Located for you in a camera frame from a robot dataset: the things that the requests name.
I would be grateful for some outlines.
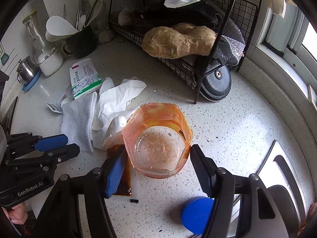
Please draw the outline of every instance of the spoon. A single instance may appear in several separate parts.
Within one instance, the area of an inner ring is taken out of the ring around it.
[[[91,13],[93,12],[93,10],[94,10],[94,8],[95,8],[97,2],[98,2],[98,0],[95,0],[93,6],[90,8],[90,11],[89,11],[89,9],[88,9],[88,11],[87,11],[86,25],[87,25],[87,22],[89,21],[89,19],[90,19],[90,17],[91,17]]]
[[[78,30],[81,31],[86,22],[86,15],[82,15],[78,21]]]
[[[104,3],[103,0],[99,0],[96,3],[96,6],[95,6],[94,11],[93,11],[93,15],[92,15],[91,19],[88,21],[87,26],[98,16],[98,14],[102,8],[103,3]]]
[[[67,36],[78,32],[67,20],[56,15],[47,20],[46,29],[53,36]]]
[[[51,35],[50,33],[48,33],[48,31],[46,31],[45,33],[45,38],[48,42],[55,42],[59,39],[62,39],[62,38],[68,38],[70,37],[71,35],[66,35],[66,36],[54,36],[54,35]]]

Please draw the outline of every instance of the metal dish rack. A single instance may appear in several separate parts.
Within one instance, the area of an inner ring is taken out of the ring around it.
[[[109,11],[109,26],[110,29],[114,32],[118,33],[120,36],[128,39],[133,44],[135,44],[137,47],[141,48],[141,44],[143,41],[143,36],[140,34],[129,31],[125,27],[122,27],[118,24],[118,22],[115,22],[111,20],[111,6],[112,1],[110,3],[110,11]],[[159,3],[162,0],[143,0],[143,6],[146,7],[151,4]],[[185,83],[187,83],[192,89],[196,90],[195,98],[194,98],[194,104],[197,103],[197,99],[199,96],[199,91],[202,85],[202,80],[207,75],[215,72],[219,68],[222,67],[222,65],[213,68],[212,70],[206,72],[206,69],[212,60],[212,57],[217,49],[217,45],[220,41],[221,35],[224,32],[224,29],[226,27],[226,23],[228,22],[228,19],[231,18],[231,20],[240,28],[240,31],[242,33],[242,36],[245,41],[245,49],[244,54],[248,50],[248,47],[251,42],[251,38],[253,36],[253,32],[256,26],[256,22],[258,19],[260,6],[262,3],[262,0],[259,0],[259,6],[251,3],[247,0],[210,0],[218,7],[224,10],[225,17],[223,18],[223,23],[218,30],[217,38],[215,40],[215,43],[210,51],[210,54],[208,56],[205,56],[204,60],[204,67],[201,67],[200,70],[195,69],[190,63],[186,62],[184,59],[165,59],[165,58],[155,58],[158,62],[162,63],[165,67],[167,67],[171,72],[173,72],[175,75],[177,75],[180,79],[182,79]],[[237,68],[237,71],[240,69],[241,64],[243,62],[244,57],[241,58],[240,62],[236,66],[229,66],[230,70]]]

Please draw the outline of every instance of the orange plastic container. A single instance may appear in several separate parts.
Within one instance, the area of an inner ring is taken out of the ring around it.
[[[133,167],[145,176],[163,179],[185,165],[193,132],[177,105],[150,103],[139,107],[122,136]]]

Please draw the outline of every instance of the black cup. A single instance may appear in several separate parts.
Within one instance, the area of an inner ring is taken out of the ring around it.
[[[65,50],[65,44],[62,46],[63,52],[67,55],[73,55],[77,59],[84,58],[97,48],[97,38],[90,25],[65,41],[71,53]]]

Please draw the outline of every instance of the gray cloth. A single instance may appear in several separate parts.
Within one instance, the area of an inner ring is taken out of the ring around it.
[[[93,152],[92,123],[96,102],[97,93],[93,92],[61,106],[63,109],[61,134],[68,137],[68,144],[77,144],[81,152]]]

